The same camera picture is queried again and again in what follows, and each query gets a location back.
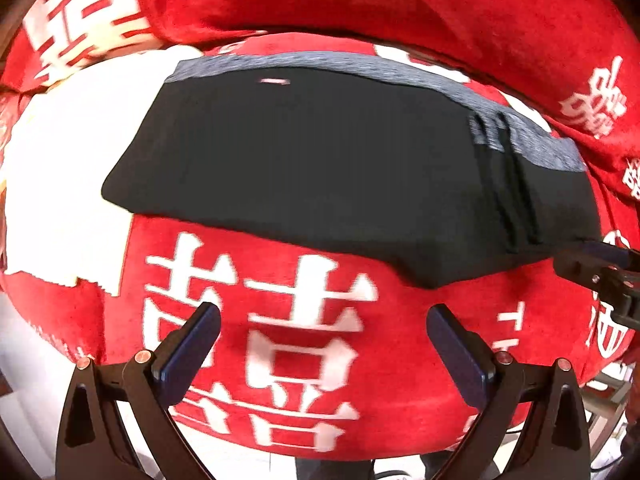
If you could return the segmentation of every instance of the gray waistband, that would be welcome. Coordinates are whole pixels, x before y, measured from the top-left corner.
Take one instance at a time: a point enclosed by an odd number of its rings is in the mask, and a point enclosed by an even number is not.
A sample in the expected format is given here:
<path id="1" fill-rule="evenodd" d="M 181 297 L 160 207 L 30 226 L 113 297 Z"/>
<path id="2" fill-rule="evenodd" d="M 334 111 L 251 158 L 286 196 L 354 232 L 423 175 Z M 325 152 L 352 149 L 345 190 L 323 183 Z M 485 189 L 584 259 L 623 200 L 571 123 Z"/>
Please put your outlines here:
<path id="1" fill-rule="evenodd" d="M 358 75 L 377 81 L 428 88 L 443 93 L 468 108 L 470 128 L 476 144 L 504 151 L 498 140 L 498 128 L 506 123 L 516 153 L 532 164 L 561 171 L 585 171 L 580 153 L 571 139 L 556 139 L 513 108 L 498 104 L 475 93 L 463 84 L 444 76 L 425 72 L 378 56 L 351 52 L 287 52 L 269 56 L 205 56 L 178 63 L 165 83 L 192 77 L 220 75 L 235 70 L 292 67 L 317 68 Z"/>

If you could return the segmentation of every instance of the black pants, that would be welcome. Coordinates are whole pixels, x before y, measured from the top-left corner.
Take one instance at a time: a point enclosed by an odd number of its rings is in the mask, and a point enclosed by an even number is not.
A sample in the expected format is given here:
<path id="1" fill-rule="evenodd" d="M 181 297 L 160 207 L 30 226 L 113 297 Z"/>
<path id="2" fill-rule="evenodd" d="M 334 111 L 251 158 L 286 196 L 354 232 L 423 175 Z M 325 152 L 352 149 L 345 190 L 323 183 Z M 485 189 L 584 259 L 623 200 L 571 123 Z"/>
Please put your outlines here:
<path id="1" fill-rule="evenodd" d="M 444 465 L 451 451 L 437 451 L 420 455 L 424 464 L 424 478 L 430 480 Z M 494 480 L 500 470 L 491 462 L 480 480 Z M 296 477 L 298 480 L 373 480 L 373 461 L 336 462 L 334 460 L 296 459 Z"/>

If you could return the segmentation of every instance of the screw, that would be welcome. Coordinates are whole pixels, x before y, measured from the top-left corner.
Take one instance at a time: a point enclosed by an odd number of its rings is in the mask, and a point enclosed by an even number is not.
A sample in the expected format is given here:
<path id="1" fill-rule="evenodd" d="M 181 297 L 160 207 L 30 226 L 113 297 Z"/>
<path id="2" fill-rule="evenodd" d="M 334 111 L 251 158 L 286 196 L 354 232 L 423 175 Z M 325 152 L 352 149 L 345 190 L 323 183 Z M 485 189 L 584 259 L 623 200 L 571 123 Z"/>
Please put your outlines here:
<path id="1" fill-rule="evenodd" d="M 495 360 L 498 361 L 501 365 L 510 365 L 511 363 L 513 363 L 512 355 L 509 352 L 505 352 L 504 350 L 496 352 Z"/>
<path id="2" fill-rule="evenodd" d="M 149 350 L 141 350 L 136 354 L 136 362 L 143 365 L 151 359 L 151 352 Z"/>
<path id="3" fill-rule="evenodd" d="M 90 364 L 91 364 L 91 359 L 89 359 L 88 357 L 81 357 L 78 359 L 76 366 L 78 367 L 78 370 L 84 370 Z"/>
<path id="4" fill-rule="evenodd" d="M 565 359 L 564 357 L 558 359 L 558 366 L 565 372 L 571 370 L 571 363 L 569 362 L 569 359 Z"/>

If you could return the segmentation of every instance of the white cloth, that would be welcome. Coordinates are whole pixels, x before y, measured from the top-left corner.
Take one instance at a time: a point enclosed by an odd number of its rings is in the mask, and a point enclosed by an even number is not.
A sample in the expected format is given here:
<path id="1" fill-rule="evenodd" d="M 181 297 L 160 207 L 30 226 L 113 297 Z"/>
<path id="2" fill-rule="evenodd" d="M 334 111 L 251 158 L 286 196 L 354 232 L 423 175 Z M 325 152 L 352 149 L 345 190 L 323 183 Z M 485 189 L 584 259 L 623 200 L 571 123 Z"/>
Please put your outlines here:
<path id="1" fill-rule="evenodd" d="M 100 188 L 164 79 L 201 56 L 181 45 L 117 57 L 32 99 L 5 151 L 7 274 L 118 294 L 132 215 Z"/>

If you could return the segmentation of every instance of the folded black garment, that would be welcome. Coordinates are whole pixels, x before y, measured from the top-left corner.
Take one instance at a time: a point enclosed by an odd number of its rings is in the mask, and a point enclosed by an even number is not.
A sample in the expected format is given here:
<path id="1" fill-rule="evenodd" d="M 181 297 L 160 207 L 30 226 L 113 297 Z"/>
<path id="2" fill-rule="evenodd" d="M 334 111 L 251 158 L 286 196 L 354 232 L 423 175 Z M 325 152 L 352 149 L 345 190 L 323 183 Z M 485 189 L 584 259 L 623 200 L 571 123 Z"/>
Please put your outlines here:
<path id="1" fill-rule="evenodd" d="M 570 140 L 441 76 L 332 54 L 181 62 L 103 197 L 376 258 L 426 288 L 600 237 Z"/>

